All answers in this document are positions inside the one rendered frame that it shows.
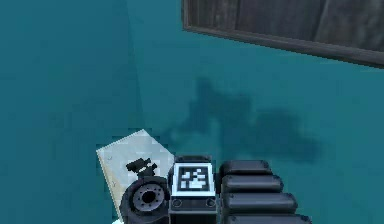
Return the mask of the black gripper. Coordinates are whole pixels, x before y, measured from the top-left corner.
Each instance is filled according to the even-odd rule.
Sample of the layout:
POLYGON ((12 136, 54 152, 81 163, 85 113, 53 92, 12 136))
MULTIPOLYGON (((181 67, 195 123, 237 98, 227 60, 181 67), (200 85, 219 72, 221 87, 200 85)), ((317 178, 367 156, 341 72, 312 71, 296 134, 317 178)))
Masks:
POLYGON ((126 165, 137 175, 122 195, 119 211, 124 224, 169 224, 170 192, 165 177, 157 176, 157 165, 139 158, 126 165))

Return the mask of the pale grey square box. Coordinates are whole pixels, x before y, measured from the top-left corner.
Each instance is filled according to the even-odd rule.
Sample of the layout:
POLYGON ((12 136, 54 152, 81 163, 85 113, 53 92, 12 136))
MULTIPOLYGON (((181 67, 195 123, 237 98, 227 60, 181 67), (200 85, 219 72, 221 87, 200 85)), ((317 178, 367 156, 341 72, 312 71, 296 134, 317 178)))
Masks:
POLYGON ((128 163, 150 159, 157 165, 155 175, 162 177, 174 163, 174 155, 144 129, 101 147, 96 154, 117 213, 125 190, 138 179, 136 173, 127 170, 128 163))

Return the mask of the dark framed wall picture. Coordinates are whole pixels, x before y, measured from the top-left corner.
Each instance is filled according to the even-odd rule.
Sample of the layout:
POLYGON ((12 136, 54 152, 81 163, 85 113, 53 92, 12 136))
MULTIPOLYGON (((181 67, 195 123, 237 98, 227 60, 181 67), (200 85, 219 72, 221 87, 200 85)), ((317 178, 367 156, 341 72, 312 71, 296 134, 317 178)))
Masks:
POLYGON ((185 31, 384 69, 384 0, 181 0, 185 31))

